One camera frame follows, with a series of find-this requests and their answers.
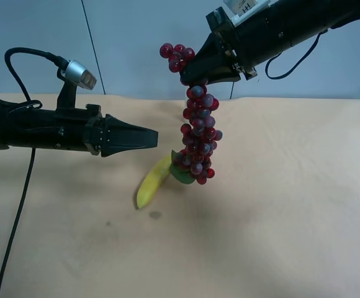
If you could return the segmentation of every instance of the table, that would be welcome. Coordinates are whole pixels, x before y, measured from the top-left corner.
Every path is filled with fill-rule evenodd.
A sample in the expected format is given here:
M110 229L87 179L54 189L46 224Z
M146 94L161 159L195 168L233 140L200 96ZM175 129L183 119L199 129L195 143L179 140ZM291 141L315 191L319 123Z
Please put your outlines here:
M54 94L33 98L55 107ZM141 210L144 175L182 147L184 103L86 103L159 131L159 145L108 158L37 150L2 298L360 297L360 101L222 102L216 177L169 178ZM29 157L0 151L0 266Z

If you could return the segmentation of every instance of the grape bunch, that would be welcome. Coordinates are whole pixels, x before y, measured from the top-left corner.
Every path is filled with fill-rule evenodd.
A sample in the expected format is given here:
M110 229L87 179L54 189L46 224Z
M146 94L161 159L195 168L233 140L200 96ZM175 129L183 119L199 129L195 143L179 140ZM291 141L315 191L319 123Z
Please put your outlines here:
M169 60L169 69L173 73L181 71L195 57L193 49L184 45L173 47L170 43L160 48L160 54ZM219 102L207 92L207 83L205 79L189 85L187 108L182 113L189 124L183 124L180 128L182 143L186 147L173 160L174 166L188 171L199 184L205 184L208 178L215 176L210 157L217 148L217 141L223 138L223 133L214 128L216 120L211 116L218 109Z

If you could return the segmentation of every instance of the black cable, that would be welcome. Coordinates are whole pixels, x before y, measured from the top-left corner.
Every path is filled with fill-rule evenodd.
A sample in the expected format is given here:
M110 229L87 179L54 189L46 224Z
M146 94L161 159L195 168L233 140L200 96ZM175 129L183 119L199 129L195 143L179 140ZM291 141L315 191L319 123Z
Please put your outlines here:
M1 292L2 281L4 279L6 264L7 264L7 261L9 259L9 253L11 252L14 235L16 234L17 226L18 226L19 220L20 220L20 215L21 215L21 212L22 212L23 206L24 206L25 195L27 194L27 189L28 189L29 182L30 182L32 167L34 165L34 160L35 160L35 151L36 151L35 148L33 148L32 151L31 151L31 159L30 159L30 164L29 164L29 170L27 172L27 177L25 179L24 188L23 188L23 194L21 195L20 204L19 204L19 207L17 208L16 218L14 219L11 236L9 237L9 241L7 243L7 247L6 247L6 251L5 251L5 257L4 257L4 260L2 262L2 266L1 266L1 271L0 271L0 292Z
M31 101L31 98L30 98L30 95L29 95L27 89L25 88L25 86L24 86L23 82L21 81L19 75L16 73L16 71L14 70L14 68L12 66L11 56L13 54L16 54L16 53L27 53L27 54L31 54L31 55L42 56L42 57L54 62L54 64L57 67L59 67L61 69L64 69L64 70L66 69L66 67L68 65L68 61L65 60L64 58L60 57L60 56L56 56L56 55L53 55L53 54L48 53L48 52L34 50L32 48L11 48L8 51L6 51L6 53L5 53L6 66L9 69L9 71L11 72L11 74L13 75L14 79L19 84L21 90L23 91L23 94L24 94L26 100L28 101L28 103L26 103L26 104L22 103L22 104L16 105L15 107L17 107L17 108L28 107L28 108L32 109L34 107L34 105L37 104L38 106L36 106L35 108L39 109L39 108L42 107L42 103L40 101ZM12 248L12 244L13 244L14 235L16 234L17 226L19 225L21 212L23 210L23 206L24 206L24 202L25 202L25 196L27 195L27 190L28 190L28 187L29 187L29 182L30 182L31 173L32 173L32 167L34 166L35 152L36 152L36 149L33 148L31 150L30 164L29 164L29 169L28 169L28 172L27 172L27 176L25 178L25 183L24 183L24 187L23 187L23 193L21 195L19 207L17 208L17 213L16 213L16 217L14 219L11 236L9 237L9 241L7 243L7 246L6 246L5 256L4 256L2 266L1 266L1 270L0 270L0 292L1 292L2 282L3 282L3 279L4 279L4 274L5 274L7 261L9 259L9 254L11 253L11 248Z
M81 3L82 3L82 8L83 8L83 14L85 15L86 26L88 27L88 31L89 31L89 38L91 39L94 59L96 61L96 65L97 65L97 71L99 72L99 76L100 76L101 86L103 87L104 95L106 95L106 89L104 87L103 77L102 77L101 71L100 71L99 60L97 59L96 49L94 48L94 42L93 42L93 38L92 38L92 32L91 32L91 28L89 26L88 15L86 14L85 4L83 3L83 0L81 0Z
M286 74L283 74L282 76L270 76L268 74L268 68L271 64L271 62L273 62L276 58L278 58L282 53L276 55L274 58L271 58L270 60L268 60L267 64L266 64L266 75L269 79L284 79L287 76L289 76L308 56L310 56L310 54L312 53L312 51L314 51L314 49L317 47L318 42L319 42L319 38L321 37L322 34L326 33L327 31L321 32L318 34L317 39L315 39L314 43L312 44L312 46L310 47L310 49L307 51L307 53L299 60L299 62L296 63L295 66L293 66L293 68L291 70L289 70Z
M230 99L232 99L232 92L234 91L234 84L235 84L235 83L232 83Z
M31 100L30 95L27 92L19 75L14 70L14 68L12 66L12 62L11 62L11 56L16 53L25 53L25 54L31 54L31 55L35 55L35 56L44 57L44 58L52 61L57 67L59 67L62 70L65 70L68 66L68 61L65 60L63 57L56 56L49 52L34 50L33 48L10 48L10 49L8 49L8 51L6 51L6 53L5 53L5 64L6 64L7 68L9 69L9 71L11 72L11 74L13 75L17 84L19 84L21 91L23 91L23 94L27 101Z

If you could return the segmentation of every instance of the white label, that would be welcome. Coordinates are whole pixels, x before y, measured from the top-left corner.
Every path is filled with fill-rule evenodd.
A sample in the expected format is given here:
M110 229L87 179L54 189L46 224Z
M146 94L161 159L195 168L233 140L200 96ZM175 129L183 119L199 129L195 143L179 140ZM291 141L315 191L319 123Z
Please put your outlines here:
M224 3L234 14L242 16L257 4L256 0L224 0Z

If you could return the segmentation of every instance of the stain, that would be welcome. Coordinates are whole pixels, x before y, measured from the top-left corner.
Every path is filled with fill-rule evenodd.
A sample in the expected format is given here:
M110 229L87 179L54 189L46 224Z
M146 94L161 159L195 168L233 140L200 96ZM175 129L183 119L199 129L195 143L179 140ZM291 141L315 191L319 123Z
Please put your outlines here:
M158 220L158 219L160 219L161 216L162 216L162 213L159 211L151 211L150 212L150 217L152 219Z

